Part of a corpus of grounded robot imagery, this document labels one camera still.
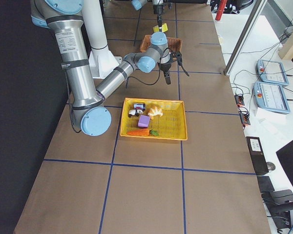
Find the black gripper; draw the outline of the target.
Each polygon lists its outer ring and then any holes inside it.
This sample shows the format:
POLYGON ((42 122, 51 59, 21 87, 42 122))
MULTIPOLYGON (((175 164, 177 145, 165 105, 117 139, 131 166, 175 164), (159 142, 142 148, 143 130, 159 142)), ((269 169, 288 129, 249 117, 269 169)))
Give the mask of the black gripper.
POLYGON ((163 4, 154 4, 153 5, 153 13, 157 15, 157 25, 159 31, 162 30, 162 14, 164 12, 164 5, 163 4))
POLYGON ((160 63, 160 70, 163 71, 165 82, 167 85, 171 84, 171 79, 170 79, 170 68, 171 64, 173 63, 173 60, 169 60, 168 62, 165 63, 160 63))

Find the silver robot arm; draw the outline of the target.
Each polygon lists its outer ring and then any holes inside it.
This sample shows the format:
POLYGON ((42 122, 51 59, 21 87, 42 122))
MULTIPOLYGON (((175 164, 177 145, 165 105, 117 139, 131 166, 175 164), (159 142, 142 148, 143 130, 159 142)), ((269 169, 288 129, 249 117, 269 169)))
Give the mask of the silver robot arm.
MULTIPOLYGON (((136 11, 140 10, 148 1, 147 0, 132 0, 131 4, 136 11)), ((153 13, 157 16, 157 25, 153 26, 153 32, 166 32, 168 26, 162 21, 162 14, 164 13, 164 0, 152 0, 153 13)))
POLYGON ((151 35, 145 52, 130 53, 118 62, 107 44, 101 5, 97 0, 33 0, 32 22, 51 29, 62 57, 66 84, 74 97, 70 105, 71 125, 75 132, 99 136, 111 124, 111 114, 103 103, 135 71, 151 72, 156 65, 170 60, 165 33, 151 35), (97 65, 109 64, 103 81, 95 85, 81 27, 86 28, 97 65))

